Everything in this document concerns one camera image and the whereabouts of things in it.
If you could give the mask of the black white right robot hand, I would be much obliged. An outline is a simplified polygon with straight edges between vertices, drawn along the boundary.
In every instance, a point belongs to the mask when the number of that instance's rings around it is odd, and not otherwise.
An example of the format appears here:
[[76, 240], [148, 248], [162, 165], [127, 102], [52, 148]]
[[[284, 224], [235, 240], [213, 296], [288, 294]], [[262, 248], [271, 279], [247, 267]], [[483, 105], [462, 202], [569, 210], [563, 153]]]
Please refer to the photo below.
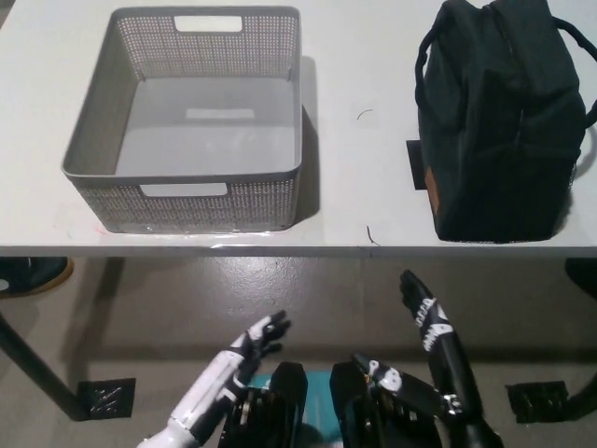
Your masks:
[[414, 410], [448, 421], [476, 421], [484, 411], [460, 338], [438, 298], [412, 271], [400, 275], [403, 304], [420, 333], [433, 383], [363, 354], [352, 360], [372, 383]]

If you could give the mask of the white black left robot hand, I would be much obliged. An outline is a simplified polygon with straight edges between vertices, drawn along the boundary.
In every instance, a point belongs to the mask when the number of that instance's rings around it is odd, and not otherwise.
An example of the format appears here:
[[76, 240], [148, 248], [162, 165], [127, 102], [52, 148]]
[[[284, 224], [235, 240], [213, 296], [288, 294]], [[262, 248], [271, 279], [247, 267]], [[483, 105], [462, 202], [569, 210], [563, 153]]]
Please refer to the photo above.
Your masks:
[[262, 360], [280, 351], [291, 322], [286, 311], [267, 315], [221, 350], [174, 408], [167, 428], [172, 447], [201, 447], [244, 394]]

